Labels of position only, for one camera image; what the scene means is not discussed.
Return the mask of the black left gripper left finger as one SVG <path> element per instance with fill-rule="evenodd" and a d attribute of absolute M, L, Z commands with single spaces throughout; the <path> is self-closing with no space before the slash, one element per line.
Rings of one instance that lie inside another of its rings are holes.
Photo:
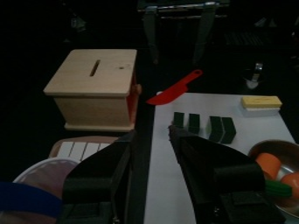
<path fill-rule="evenodd" d="M 64 181 L 58 224 L 127 224 L 135 149 L 131 130 L 79 163 Z"/>

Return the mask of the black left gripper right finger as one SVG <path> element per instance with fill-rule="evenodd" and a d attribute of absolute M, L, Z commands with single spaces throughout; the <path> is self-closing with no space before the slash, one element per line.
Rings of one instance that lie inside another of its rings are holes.
<path fill-rule="evenodd" d="M 197 224 L 285 224 L 255 160 L 174 125 L 168 135 Z"/>

